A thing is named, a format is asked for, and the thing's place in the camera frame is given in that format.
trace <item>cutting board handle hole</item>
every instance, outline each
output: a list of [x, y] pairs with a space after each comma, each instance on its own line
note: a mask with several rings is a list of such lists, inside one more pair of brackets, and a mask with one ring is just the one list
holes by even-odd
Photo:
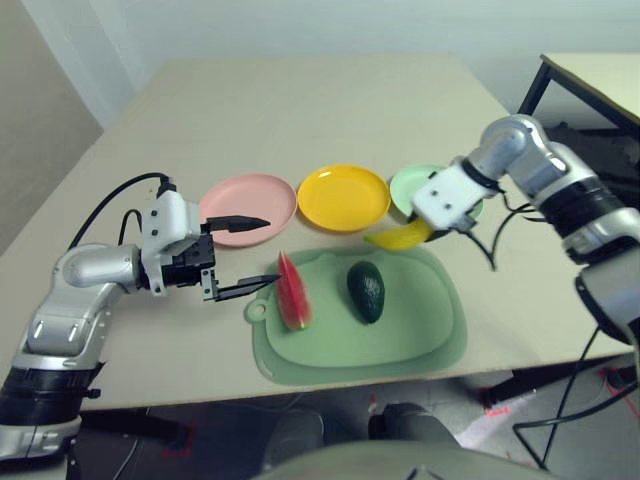
[[258, 299], [247, 305], [245, 318], [249, 323], [257, 323], [265, 320], [267, 315], [267, 304], [264, 300]]

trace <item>black table frame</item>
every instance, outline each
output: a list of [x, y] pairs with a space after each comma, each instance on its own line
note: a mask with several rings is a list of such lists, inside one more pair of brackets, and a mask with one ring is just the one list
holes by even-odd
[[638, 117], [616, 106], [611, 101], [606, 101], [602, 94], [585, 86], [584, 82], [581, 82], [575, 75], [558, 67], [544, 55], [542, 56], [542, 65], [522, 101], [518, 113], [533, 114], [551, 80], [615, 123], [624, 133], [634, 138], [640, 138], [640, 119]]

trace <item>avocado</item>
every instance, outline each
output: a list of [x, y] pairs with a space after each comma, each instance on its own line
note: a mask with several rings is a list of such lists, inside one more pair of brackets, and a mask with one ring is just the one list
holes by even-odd
[[347, 273], [349, 295], [367, 323], [375, 323], [384, 308], [384, 283], [380, 270], [371, 262], [357, 262]]

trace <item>table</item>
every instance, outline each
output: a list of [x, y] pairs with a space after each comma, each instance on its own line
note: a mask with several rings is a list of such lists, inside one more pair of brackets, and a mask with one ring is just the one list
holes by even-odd
[[[90, 210], [122, 181], [145, 171], [175, 179], [197, 200], [225, 178], [264, 172], [297, 185], [332, 163], [364, 165], [390, 177], [401, 166], [445, 165], [477, 145], [505, 110], [449, 55], [317, 56], [177, 61], [134, 99], [115, 125], [69, 173], [0, 262], [0, 374], [49, 288], [56, 259]], [[115, 243], [123, 212], [144, 207], [156, 182], [122, 194], [84, 241]], [[512, 201], [522, 197], [505, 182]], [[485, 241], [505, 215], [485, 202], [477, 234]], [[372, 230], [395, 225], [389, 216]], [[129, 241], [138, 241], [134, 229]], [[421, 378], [524, 368], [575, 360], [594, 328], [573, 291], [578, 271], [547, 226], [515, 220], [502, 238], [500, 271], [465, 237], [449, 235], [422, 248], [444, 263], [467, 316], [463, 358]], [[261, 273], [280, 250], [358, 245], [362, 234], [333, 235], [294, 219], [280, 235], [246, 249], [218, 249], [221, 284]], [[255, 366], [248, 299], [203, 303], [199, 288], [127, 296], [114, 309], [104, 349], [108, 362], [94, 382], [102, 397], [85, 409], [153, 406], [282, 394]], [[629, 351], [599, 338], [591, 356]], [[377, 381], [406, 380], [381, 378]]]
[[531, 115], [554, 80], [620, 129], [640, 136], [640, 53], [548, 53], [518, 113]]

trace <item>yellow plate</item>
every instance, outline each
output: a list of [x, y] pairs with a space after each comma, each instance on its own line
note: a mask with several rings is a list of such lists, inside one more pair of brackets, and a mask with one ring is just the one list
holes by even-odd
[[389, 210], [387, 183], [366, 168], [332, 165], [300, 184], [298, 206], [309, 221], [334, 232], [356, 232], [378, 222]]

